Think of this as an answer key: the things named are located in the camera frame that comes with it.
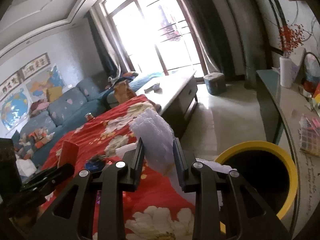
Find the table drawer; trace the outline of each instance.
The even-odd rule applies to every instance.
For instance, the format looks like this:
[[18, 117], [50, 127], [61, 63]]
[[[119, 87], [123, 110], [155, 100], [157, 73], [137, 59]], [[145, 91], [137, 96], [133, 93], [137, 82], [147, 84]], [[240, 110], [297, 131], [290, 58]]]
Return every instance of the table drawer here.
[[185, 112], [188, 110], [193, 98], [196, 96], [197, 91], [198, 87], [196, 79], [192, 77], [178, 96], [178, 101], [183, 114], [185, 114]]

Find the blue sofa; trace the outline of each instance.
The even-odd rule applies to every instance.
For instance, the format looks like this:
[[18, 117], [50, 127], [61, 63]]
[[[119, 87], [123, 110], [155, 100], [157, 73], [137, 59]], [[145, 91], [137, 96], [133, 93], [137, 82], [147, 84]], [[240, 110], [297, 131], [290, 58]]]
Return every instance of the blue sofa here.
[[[161, 75], [163, 73], [140, 74], [129, 83], [129, 86], [132, 90], [137, 91], [149, 80]], [[24, 133], [28, 135], [40, 127], [46, 127], [49, 133], [55, 132], [52, 140], [33, 154], [32, 161], [36, 166], [44, 164], [50, 150], [61, 137], [86, 123], [84, 116], [87, 113], [92, 113], [94, 117], [97, 117], [110, 109], [109, 104], [112, 106], [118, 104], [114, 92], [105, 90], [107, 85], [108, 76], [105, 72], [85, 78], [76, 87], [71, 88], [52, 102], [46, 111], [30, 118], [21, 129], [20, 135]]]

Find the curtain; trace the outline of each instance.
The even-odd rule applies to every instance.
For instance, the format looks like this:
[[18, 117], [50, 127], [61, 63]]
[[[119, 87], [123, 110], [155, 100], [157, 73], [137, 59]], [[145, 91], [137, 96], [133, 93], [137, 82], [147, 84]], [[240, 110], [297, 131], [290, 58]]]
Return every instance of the curtain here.
[[92, 34], [94, 43], [96, 45], [98, 55], [99, 55], [100, 61], [102, 63], [103, 69], [105, 70], [105, 72], [108, 74], [109, 77], [115, 78], [117, 75], [118, 68], [117, 68], [116, 64], [113, 62], [112, 58], [110, 57], [106, 47], [104, 46], [103, 41], [100, 37], [99, 31], [98, 31], [98, 29], [94, 23], [94, 20], [92, 19], [92, 16], [89, 12], [86, 14], [86, 17], [89, 21], [91, 34]]
[[235, 78], [235, 68], [227, 34], [212, 0], [182, 0], [197, 33], [204, 56], [224, 73]]

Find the silver screw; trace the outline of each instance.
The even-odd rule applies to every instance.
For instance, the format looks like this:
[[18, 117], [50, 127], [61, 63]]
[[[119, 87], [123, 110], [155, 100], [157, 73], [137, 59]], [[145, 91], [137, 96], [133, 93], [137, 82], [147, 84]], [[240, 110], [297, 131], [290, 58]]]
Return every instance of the silver screw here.
[[197, 169], [201, 169], [203, 167], [202, 163], [194, 163], [193, 166]]
[[125, 162], [117, 162], [116, 167], [117, 168], [123, 168], [125, 166]]
[[240, 174], [238, 171], [232, 170], [232, 171], [230, 171], [230, 176], [237, 178], [240, 176]]
[[80, 171], [79, 172], [79, 176], [80, 177], [85, 177], [85, 176], [87, 176], [89, 174], [89, 171], [86, 171], [86, 170], [83, 170], [83, 171]]

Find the yellow pillow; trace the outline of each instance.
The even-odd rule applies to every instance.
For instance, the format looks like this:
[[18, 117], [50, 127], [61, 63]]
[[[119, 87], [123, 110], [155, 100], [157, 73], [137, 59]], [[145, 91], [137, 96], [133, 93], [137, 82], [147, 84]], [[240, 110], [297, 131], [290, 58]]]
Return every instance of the yellow pillow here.
[[57, 100], [62, 95], [62, 87], [54, 87], [47, 89], [47, 99], [50, 103]]

